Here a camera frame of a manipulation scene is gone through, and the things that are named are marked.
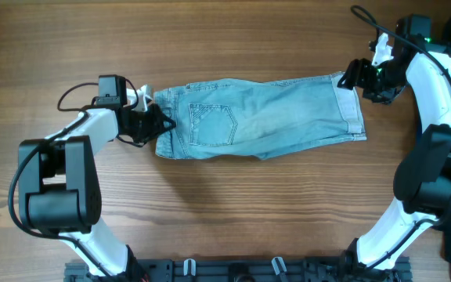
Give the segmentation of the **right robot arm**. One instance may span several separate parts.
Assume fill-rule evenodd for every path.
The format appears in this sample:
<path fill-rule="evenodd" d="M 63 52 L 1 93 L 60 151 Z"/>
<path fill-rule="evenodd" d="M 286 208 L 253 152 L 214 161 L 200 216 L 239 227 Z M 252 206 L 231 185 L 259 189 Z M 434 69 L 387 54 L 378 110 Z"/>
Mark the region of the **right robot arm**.
<path fill-rule="evenodd" d="M 341 281 L 393 281 L 406 248 L 451 216 L 451 47 L 432 39 L 426 16 L 405 16 L 390 31 L 363 7 L 351 11 L 376 31 L 373 59 L 353 60 L 338 87 L 361 88 L 365 99 L 382 104 L 411 88 L 421 130 L 395 171 L 393 201 L 342 253 L 336 271 Z"/>

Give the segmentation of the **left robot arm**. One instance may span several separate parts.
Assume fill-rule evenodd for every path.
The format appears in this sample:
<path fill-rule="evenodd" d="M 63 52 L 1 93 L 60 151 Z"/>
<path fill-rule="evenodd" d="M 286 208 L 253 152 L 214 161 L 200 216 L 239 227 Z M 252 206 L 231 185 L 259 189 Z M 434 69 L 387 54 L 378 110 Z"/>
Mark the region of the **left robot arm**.
<path fill-rule="evenodd" d="M 18 168 L 9 185 L 13 223 L 32 237 L 59 240 L 80 263 L 67 265 L 66 281 L 148 281 L 131 248 L 101 217 L 102 196 L 94 156 L 115 139 L 141 148 L 176 123 L 140 89 L 119 75 L 101 75 L 92 102 L 78 117 L 43 139 L 19 145 Z"/>

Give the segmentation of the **light blue denim shorts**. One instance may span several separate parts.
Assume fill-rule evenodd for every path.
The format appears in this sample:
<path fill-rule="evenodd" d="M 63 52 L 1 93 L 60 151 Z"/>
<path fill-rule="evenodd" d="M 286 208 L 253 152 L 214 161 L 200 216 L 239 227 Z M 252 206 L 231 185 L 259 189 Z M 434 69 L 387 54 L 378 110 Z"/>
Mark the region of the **light blue denim shorts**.
<path fill-rule="evenodd" d="M 157 105 L 176 126 L 157 139 L 168 159 L 221 155 L 261 160 L 318 146 L 366 140 L 355 90 L 341 89 L 342 73 L 256 82 L 220 79 L 156 92 Z"/>

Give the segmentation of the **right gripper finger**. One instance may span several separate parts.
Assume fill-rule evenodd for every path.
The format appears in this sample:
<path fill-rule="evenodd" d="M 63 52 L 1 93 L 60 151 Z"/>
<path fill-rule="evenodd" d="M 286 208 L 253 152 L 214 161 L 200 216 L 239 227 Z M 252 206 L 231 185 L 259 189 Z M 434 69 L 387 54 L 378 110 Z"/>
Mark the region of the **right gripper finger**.
<path fill-rule="evenodd" d="M 398 89 L 387 89 L 381 92 L 373 92 L 371 90 L 364 89 L 363 98 L 370 100 L 372 103 L 389 105 L 400 93 L 401 91 Z"/>
<path fill-rule="evenodd" d="M 356 80 L 355 72 L 353 70 L 347 70 L 337 82 L 337 87 L 340 89 L 354 89 Z"/>

